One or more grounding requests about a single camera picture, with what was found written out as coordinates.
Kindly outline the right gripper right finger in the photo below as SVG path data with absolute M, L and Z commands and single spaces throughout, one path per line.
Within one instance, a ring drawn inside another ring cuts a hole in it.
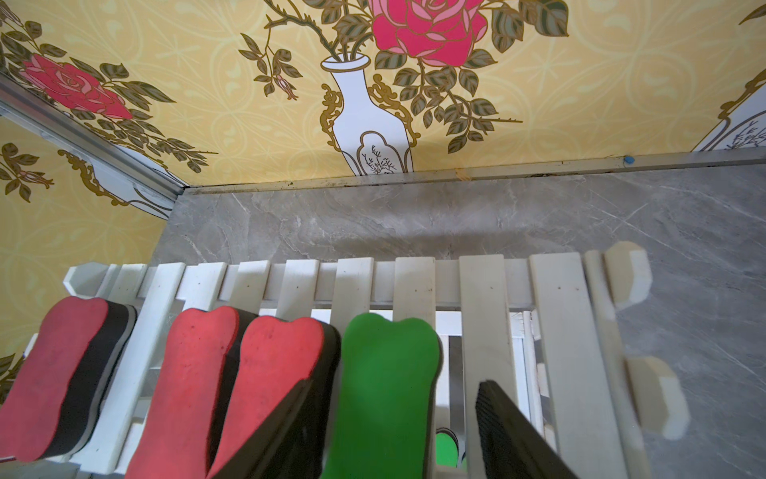
M 488 478 L 576 478 L 494 380 L 480 383 L 475 410 Z

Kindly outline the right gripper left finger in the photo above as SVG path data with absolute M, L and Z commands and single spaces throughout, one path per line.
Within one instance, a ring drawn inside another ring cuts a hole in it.
M 299 381 L 215 478 L 317 478 L 326 412 L 314 381 Z

